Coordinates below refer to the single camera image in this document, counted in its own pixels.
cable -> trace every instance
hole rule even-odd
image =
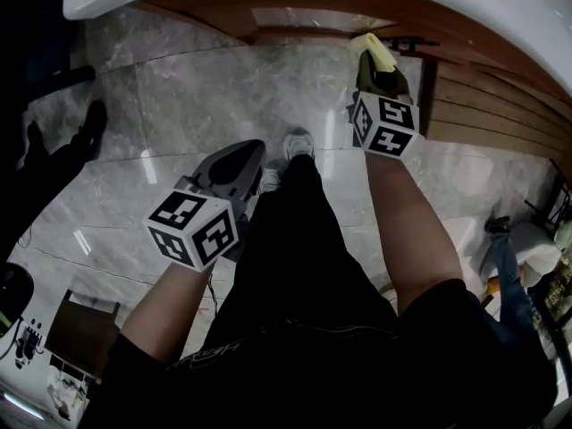
[[[215,290],[213,289],[213,274],[211,273],[211,276],[208,277],[208,282],[206,282],[206,286],[208,286],[208,290],[211,291],[211,297],[213,298],[213,303],[214,303],[214,317],[216,317],[218,315],[218,300],[216,300],[216,296],[215,296]]]
[[[20,243],[20,240],[24,238],[24,236],[22,235],[22,236],[20,237],[20,239],[18,240],[18,245],[20,245],[20,248],[26,249],[26,248],[29,246],[29,243],[32,241],[32,226],[30,226],[30,227],[28,228],[28,230],[29,230],[28,243],[26,243],[26,246],[23,246],[23,245]]]
[[[8,353],[10,352],[10,350],[12,349],[13,344],[16,342],[16,337],[18,336],[18,331],[20,330],[20,324],[21,324],[21,318],[18,320],[18,325],[16,326],[16,332],[14,332],[14,336],[12,338],[12,342],[10,343],[10,346],[8,347],[8,349],[4,352],[4,354],[2,356],[0,356],[0,361],[2,359],[4,359]]]

